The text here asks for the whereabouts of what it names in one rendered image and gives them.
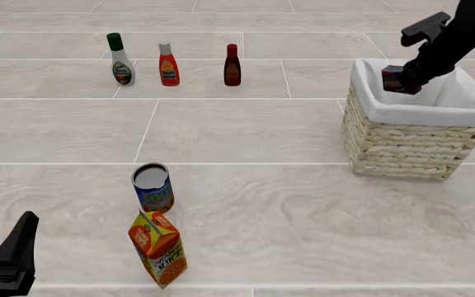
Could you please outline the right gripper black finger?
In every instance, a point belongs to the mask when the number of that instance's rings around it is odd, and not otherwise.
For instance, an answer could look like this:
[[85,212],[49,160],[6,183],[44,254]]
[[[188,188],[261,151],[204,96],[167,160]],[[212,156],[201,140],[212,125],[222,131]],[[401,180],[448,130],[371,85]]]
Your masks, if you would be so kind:
[[419,76],[416,71],[404,69],[400,74],[400,83],[404,93],[418,93],[422,86],[427,84],[427,81]]

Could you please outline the woven pale wicker basket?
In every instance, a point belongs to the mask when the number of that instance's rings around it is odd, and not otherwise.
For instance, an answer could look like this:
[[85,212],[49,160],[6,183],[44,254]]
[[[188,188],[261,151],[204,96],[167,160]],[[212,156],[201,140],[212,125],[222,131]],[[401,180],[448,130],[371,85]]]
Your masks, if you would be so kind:
[[375,123],[350,82],[341,123],[353,172],[445,180],[475,148],[475,127]]

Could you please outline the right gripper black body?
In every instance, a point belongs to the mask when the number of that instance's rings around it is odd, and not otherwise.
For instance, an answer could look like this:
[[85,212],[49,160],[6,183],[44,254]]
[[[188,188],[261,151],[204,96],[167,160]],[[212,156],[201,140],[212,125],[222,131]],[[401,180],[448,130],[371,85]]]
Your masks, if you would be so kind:
[[444,58],[434,56],[429,49],[419,49],[418,55],[404,64],[403,67],[416,71],[419,76],[422,76],[429,83],[433,78],[454,71],[455,64],[446,61]]

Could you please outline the white salad dressing bottle green cap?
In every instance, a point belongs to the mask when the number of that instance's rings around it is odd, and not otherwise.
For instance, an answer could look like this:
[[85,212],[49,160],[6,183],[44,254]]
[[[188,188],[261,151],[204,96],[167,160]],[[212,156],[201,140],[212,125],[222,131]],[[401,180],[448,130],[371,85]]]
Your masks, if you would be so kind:
[[125,47],[119,33],[110,33],[106,36],[110,46],[114,79],[122,86],[134,83],[135,70],[125,53]]

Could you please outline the chocolate pudding box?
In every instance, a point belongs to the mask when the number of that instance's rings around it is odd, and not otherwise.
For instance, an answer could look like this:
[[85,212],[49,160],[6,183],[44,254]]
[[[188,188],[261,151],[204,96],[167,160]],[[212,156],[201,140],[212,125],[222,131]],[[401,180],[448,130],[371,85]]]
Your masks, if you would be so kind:
[[403,66],[389,65],[382,69],[382,80],[384,91],[416,95],[421,91],[421,86],[407,86],[401,83]]

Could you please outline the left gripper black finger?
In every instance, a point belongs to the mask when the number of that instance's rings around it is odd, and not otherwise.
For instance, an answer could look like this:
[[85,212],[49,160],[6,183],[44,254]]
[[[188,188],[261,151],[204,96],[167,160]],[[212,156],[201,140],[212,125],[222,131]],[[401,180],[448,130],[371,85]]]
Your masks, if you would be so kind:
[[35,274],[34,247],[39,218],[31,211],[20,217],[0,245],[0,274]]

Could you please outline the blue alphabet soup can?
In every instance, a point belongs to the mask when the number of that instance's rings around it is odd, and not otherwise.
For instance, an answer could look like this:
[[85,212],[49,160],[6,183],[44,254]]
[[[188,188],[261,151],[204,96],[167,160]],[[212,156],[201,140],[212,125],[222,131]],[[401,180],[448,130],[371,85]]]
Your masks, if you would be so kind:
[[175,197],[165,165],[146,163],[134,170],[131,181],[144,212],[164,215],[173,207]]

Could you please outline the white cloth basket liner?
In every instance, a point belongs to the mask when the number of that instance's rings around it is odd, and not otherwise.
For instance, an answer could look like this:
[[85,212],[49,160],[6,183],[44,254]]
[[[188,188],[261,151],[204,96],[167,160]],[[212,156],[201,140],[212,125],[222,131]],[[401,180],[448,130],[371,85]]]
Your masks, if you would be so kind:
[[356,59],[350,82],[369,120],[391,125],[475,127],[475,80],[462,68],[432,79],[416,95],[387,92],[381,71],[405,59]]

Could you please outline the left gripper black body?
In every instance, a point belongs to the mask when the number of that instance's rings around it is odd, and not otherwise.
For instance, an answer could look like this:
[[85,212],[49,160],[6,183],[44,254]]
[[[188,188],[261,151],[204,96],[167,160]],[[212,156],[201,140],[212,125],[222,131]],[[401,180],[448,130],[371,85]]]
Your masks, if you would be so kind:
[[35,281],[34,274],[27,271],[10,271],[11,274],[0,276],[0,297],[27,296]]

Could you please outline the dark red sauce bottle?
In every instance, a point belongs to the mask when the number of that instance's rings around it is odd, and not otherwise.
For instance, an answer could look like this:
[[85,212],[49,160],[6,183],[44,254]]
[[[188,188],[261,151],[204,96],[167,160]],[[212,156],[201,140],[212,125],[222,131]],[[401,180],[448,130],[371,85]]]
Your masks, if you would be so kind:
[[223,71],[224,83],[226,86],[239,86],[241,83],[241,66],[238,58],[238,46],[228,44],[227,58]]

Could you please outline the orange-red sauce bottle grey cap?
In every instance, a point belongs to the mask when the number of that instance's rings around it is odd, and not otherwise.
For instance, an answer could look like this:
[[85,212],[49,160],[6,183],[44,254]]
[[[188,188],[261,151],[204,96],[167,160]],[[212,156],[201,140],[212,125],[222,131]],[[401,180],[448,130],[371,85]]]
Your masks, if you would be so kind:
[[171,44],[160,42],[159,47],[159,74],[163,86],[178,86],[180,83],[179,69],[173,56]]

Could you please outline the orange juice carton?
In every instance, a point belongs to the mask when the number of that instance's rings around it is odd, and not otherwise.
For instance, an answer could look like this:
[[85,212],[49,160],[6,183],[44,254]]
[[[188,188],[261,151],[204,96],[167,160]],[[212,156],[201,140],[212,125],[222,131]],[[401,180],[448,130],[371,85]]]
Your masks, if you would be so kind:
[[128,235],[144,268],[161,289],[187,269],[181,235],[160,212],[139,212]]

